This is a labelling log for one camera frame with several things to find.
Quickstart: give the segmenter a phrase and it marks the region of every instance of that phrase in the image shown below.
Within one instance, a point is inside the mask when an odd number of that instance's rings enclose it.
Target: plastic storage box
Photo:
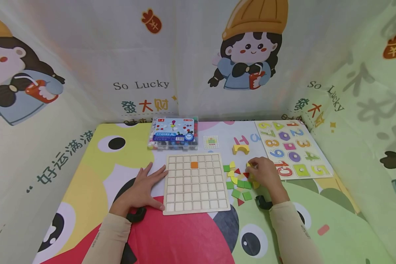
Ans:
[[[148,149],[198,150],[198,117],[154,117]]]

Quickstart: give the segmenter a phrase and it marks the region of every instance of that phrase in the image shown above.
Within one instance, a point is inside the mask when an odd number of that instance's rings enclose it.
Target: beige sleeve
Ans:
[[[292,202],[274,205],[270,209],[270,219],[278,237],[283,264],[324,263]]]
[[[120,264],[130,231],[127,219],[107,214],[82,264]]]

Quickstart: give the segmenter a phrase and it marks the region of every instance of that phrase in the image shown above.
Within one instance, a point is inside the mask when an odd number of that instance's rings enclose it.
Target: number 9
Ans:
[[[299,140],[296,140],[296,143],[299,147],[311,147],[311,143],[308,140],[305,140],[305,142],[302,143]]]
[[[277,147],[279,145],[279,142],[277,140],[266,140],[265,144],[267,147]]]
[[[270,154],[276,158],[283,158],[285,156],[285,153],[279,149],[276,149],[275,152],[270,151]]]
[[[271,125],[270,124],[267,124],[267,123],[259,123],[258,124],[258,126],[260,127],[260,128],[262,128],[262,129],[266,129],[267,127],[271,127]]]

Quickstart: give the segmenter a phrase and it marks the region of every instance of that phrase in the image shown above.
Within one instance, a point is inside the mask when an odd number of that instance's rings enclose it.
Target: purple number piece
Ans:
[[[295,144],[293,143],[284,143],[283,146],[285,150],[296,150]]]
[[[289,159],[293,162],[299,162],[301,161],[301,156],[299,156],[298,153],[296,152],[289,152],[289,154],[287,154],[289,156]]]
[[[285,132],[279,133],[279,137],[280,137],[281,139],[283,139],[284,141],[288,141],[288,140],[290,139],[289,134],[288,134],[288,133],[285,133]]]

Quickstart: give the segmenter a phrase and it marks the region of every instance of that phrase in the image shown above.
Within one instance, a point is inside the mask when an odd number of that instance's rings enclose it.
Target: wooden grid board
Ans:
[[[168,155],[163,215],[229,211],[220,153]]]
[[[255,121],[265,152],[282,180],[331,178],[331,166],[298,120]]]

